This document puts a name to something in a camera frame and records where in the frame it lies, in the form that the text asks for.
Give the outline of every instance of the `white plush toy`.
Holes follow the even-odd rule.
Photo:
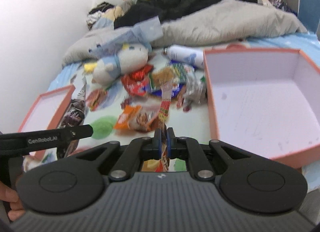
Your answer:
[[[120,75],[129,74],[147,64],[148,49],[142,44],[124,45],[116,56],[103,57],[93,70],[92,82],[111,85]]]

